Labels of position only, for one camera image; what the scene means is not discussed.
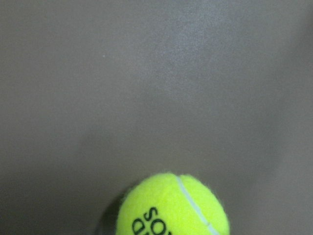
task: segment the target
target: gray background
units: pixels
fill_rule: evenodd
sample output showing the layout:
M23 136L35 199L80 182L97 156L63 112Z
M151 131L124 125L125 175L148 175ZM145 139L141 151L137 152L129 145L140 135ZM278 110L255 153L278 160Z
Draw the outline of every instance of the gray background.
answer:
M311 0L2 0L0 38L0 234L113 234L160 171L313 233Z

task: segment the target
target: printed logo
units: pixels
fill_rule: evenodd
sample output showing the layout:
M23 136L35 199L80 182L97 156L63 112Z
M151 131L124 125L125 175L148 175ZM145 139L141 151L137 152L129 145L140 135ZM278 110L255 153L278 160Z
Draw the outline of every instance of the printed logo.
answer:
M165 222L157 215L157 208L151 207L142 218L136 218L132 224L134 235L172 235Z

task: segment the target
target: yellow tennis ball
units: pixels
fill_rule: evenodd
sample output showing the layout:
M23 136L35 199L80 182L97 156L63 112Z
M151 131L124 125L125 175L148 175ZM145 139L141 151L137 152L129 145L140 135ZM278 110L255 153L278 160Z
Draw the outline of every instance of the yellow tennis ball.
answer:
M190 175L154 175L125 198L116 235L229 235L214 194Z

